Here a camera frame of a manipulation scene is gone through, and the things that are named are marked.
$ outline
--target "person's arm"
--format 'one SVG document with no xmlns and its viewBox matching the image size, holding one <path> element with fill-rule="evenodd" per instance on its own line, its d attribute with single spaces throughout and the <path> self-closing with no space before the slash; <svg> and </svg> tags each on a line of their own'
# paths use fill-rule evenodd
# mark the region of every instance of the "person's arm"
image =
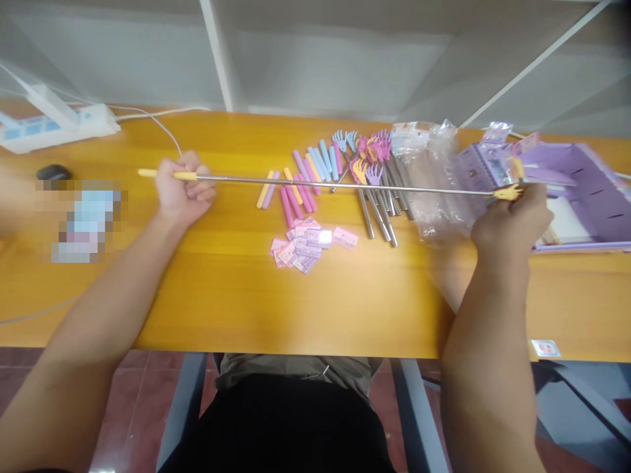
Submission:
<svg viewBox="0 0 631 473">
<path fill-rule="evenodd" d="M 541 472 L 526 336 L 528 258 L 553 214 L 546 186 L 474 225 L 478 263 L 442 354 L 441 411 L 456 473 Z"/>
<path fill-rule="evenodd" d="M 183 170 L 210 172 L 192 152 L 160 163 L 159 211 L 68 312 L 0 419 L 0 472 L 88 471 L 114 370 L 138 337 L 179 241 L 215 195 L 208 181 L 173 178 Z"/>
</svg>

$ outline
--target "yellow grip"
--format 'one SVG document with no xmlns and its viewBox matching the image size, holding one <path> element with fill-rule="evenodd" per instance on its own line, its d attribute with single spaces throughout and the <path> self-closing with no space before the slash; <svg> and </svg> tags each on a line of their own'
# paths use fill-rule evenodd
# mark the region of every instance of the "yellow grip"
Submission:
<svg viewBox="0 0 631 473">
<path fill-rule="evenodd" d="M 138 174 L 143 177 L 156 177 L 158 172 L 155 169 L 139 169 Z M 197 174 L 193 172 L 177 172 L 173 173 L 173 177 L 182 181 L 196 181 Z"/>
<path fill-rule="evenodd" d="M 517 200 L 524 193 L 523 189 L 518 189 L 519 184 L 511 184 L 507 187 L 500 187 L 493 192 L 493 197 L 501 200 Z"/>
</svg>

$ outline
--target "fist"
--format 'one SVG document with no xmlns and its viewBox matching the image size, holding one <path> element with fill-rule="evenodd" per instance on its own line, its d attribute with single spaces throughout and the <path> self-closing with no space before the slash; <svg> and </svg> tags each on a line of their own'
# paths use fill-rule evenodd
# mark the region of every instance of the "fist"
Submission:
<svg viewBox="0 0 631 473">
<path fill-rule="evenodd" d="M 156 175 L 160 211 L 171 219 L 189 226 L 212 205 L 216 192 L 214 181 L 181 181 L 173 173 L 189 171 L 209 174 L 195 151 L 187 151 L 179 161 L 163 159 Z"/>
<path fill-rule="evenodd" d="M 546 205 L 547 194 L 545 185 L 527 184 L 518 201 L 491 204 L 471 231 L 479 257 L 499 262 L 527 258 L 554 218 Z"/>
</svg>

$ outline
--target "gray trousers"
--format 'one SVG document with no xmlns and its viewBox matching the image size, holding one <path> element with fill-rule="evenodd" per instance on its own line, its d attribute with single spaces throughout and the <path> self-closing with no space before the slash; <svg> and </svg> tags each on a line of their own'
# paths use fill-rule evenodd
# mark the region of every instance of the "gray trousers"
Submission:
<svg viewBox="0 0 631 473">
<path fill-rule="evenodd" d="M 254 373 L 337 384 L 355 391 L 370 404 L 371 370 L 365 357 L 226 353 L 222 360 L 221 376 L 215 381 L 215 386 L 218 390 L 228 389 Z"/>
</svg>

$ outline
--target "white power strip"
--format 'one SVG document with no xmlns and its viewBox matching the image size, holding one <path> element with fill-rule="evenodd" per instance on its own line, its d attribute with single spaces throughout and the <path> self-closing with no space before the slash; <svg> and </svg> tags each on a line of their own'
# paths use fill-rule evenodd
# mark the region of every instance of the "white power strip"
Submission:
<svg viewBox="0 0 631 473">
<path fill-rule="evenodd" d="M 46 115 L 15 120 L 16 125 L 0 128 L 0 146 L 16 154 L 24 154 L 120 131 L 115 115 L 105 104 L 85 106 L 75 112 L 78 118 L 75 129 L 62 128 Z"/>
</svg>

